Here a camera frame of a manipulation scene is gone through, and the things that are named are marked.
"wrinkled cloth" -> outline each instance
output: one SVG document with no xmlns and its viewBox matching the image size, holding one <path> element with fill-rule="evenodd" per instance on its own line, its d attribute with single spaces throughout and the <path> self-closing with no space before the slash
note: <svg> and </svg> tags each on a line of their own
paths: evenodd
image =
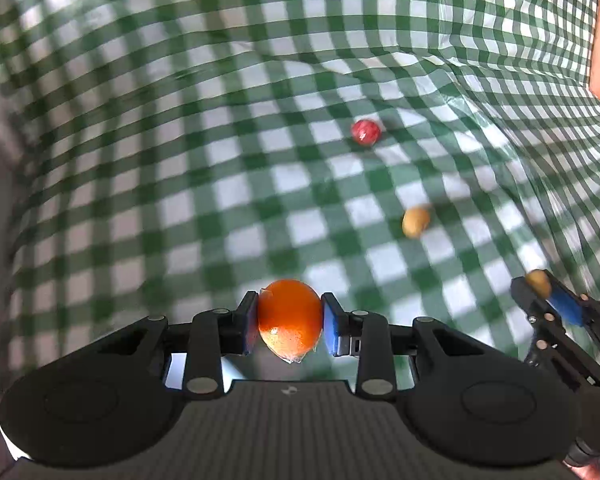
<svg viewBox="0 0 600 480">
<path fill-rule="evenodd" d="M 40 153 L 10 372 L 280 277 L 523 352 L 512 277 L 600 296 L 597 2 L 0 0 L 0 70 Z M 300 366 L 356 365 L 320 346 Z"/>
</svg>

